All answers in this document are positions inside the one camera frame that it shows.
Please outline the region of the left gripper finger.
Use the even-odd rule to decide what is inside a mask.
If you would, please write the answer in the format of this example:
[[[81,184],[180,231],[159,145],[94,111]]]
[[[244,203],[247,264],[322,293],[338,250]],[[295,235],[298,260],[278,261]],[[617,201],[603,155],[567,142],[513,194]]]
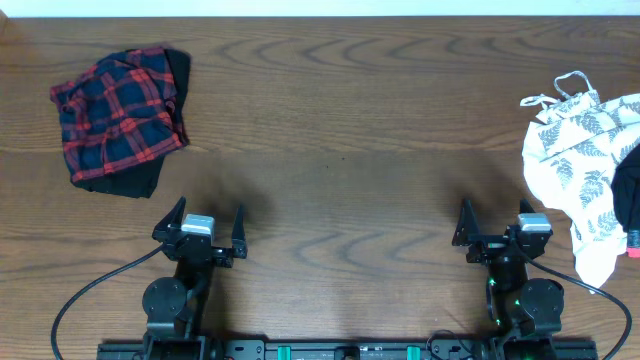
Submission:
[[[244,207],[239,206],[233,223],[231,244],[234,258],[245,259],[248,255],[246,234],[244,229]]]
[[[156,224],[152,232],[154,240],[168,240],[181,231],[186,198],[182,196],[174,207]]]

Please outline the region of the black leggings with red waistband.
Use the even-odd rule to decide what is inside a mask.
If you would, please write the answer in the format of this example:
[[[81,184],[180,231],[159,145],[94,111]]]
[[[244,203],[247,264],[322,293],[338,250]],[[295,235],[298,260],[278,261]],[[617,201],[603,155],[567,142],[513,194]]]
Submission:
[[[611,189],[617,221],[627,235],[626,250],[639,257],[639,147],[636,146],[616,168]]]

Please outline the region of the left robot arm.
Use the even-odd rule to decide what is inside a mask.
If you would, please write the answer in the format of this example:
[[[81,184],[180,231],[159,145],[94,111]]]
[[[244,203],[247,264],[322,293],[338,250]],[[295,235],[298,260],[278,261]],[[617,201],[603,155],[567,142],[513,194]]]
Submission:
[[[217,268],[231,268],[248,255],[244,208],[236,211],[231,245],[214,244],[215,219],[185,214],[180,198],[152,232],[161,252],[176,263],[171,277],[154,280],[145,290],[142,307],[147,315],[143,360],[219,360],[224,346],[201,333],[212,275]]]

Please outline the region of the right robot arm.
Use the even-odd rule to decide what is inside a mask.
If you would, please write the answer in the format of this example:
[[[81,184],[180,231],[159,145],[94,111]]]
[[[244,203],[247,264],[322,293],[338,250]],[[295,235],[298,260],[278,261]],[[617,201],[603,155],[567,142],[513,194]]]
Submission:
[[[553,335],[562,328],[564,289],[557,281],[532,278],[527,266],[544,254],[553,234],[547,216],[522,200],[517,221],[502,234],[480,230],[471,201],[462,201],[452,244],[467,249],[466,261],[487,268],[487,311],[497,325],[478,359],[557,359]]]

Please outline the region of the white fern print garment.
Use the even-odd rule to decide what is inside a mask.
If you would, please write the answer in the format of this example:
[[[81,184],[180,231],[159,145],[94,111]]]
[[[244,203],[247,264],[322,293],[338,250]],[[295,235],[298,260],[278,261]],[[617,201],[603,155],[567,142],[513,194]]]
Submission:
[[[571,219],[575,270],[596,288],[626,252],[627,233],[614,213],[611,189],[618,165],[639,145],[639,95],[601,101],[581,71],[554,79],[559,99],[522,99],[539,105],[522,149],[523,174],[535,198]]]

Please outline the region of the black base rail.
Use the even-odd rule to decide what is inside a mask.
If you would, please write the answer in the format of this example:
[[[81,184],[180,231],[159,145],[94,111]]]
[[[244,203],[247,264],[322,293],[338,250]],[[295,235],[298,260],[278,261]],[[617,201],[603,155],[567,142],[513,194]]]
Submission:
[[[435,338],[425,342],[265,342],[212,340],[162,343],[105,343],[98,360],[427,360],[427,359],[559,359],[598,357],[592,341],[508,342],[501,352],[481,341]]]

